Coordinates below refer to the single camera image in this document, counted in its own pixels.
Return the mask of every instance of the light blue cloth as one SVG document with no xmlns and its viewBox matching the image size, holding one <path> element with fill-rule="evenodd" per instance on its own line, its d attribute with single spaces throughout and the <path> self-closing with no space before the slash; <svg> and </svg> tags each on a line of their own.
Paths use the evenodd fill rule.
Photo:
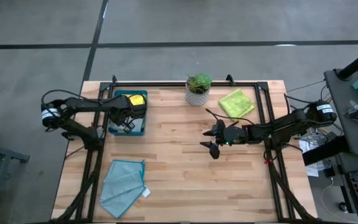
<svg viewBox="0 0 358 224">
<path fill-rule="evenodd" d="M 113 160 L 103 181 L 100 205 L 119 219 L 146 188 L 144 161 Z"/>
</svg>

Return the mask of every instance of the floor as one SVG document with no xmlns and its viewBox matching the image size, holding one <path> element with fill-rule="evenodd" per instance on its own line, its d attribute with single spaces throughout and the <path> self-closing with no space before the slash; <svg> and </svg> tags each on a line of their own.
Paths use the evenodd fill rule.
<svg viewBox="0 0 358 224">
<path fill-rule="evenodd" d="M 0 45 L 8 45 L 0 46 L 0 146 L 31 155 L 28 164 L 10 166 L 0 193 L 0 223 L 50 217 L 67 141 L 58 131 L 45 133 L 41 124 L 40 97 L 48 90 L 78 93 L 83 80 L 110 80 L 112 75 L 119 80 L 184 80 L 199 72 L 214 79 L 227 74 L 236 80 L 279 79 L 291 90 L 318 82 L 325 70 L 358 57 L 358 1 L 110 0 L 104 11 L 106 2 L 0 0 Z M 101 30 L 95 29 L 98 21 Z M 125 45 L 202 41 L 241 46 Z M 123 45 L 96 49 L 97 42 Z M 56 45 L 46 49 L 45 44 Z M 316 100 L 323 86 L 290 95 Z M 310 181 L 319 217 L 341 221 L 321 205 L 330 180 Z M 328 189 L 323 199 L 335 215 L 357 221 L 337 209 L 335 203 L 343 200 L 339 187 Z"/>
</svg>

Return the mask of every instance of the blue container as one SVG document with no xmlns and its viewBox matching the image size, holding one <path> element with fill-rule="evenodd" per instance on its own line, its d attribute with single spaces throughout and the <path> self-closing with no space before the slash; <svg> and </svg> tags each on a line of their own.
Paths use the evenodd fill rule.
<svg viewBox="0 0 358 224">
<path fill-rule="evenodd" d="M 116 90 L 114 92 L 114 96 L 118 96 L 118 95 L 135 95 L 135 94 L 145 95 L 146 101 L 149 100 L 147 98 L 147 91 L 146 90 Z M 142 136 L 142 135 L 144 135 L 145 128 L 146 128 L 146 116 L 144 116 L 144 120 L 143 120 L 143 123 L 142 123 L 142 128 L 140 129 L 140 132 L 132 132 L 131 131 L 130 133 L 125 133 L 125 132 L 117 131 L 117 130 L 111 128 L 110 126 L 108 127 L 108 131 L 111 134 L 115 135 L 115 136 Z"/>
</svg>

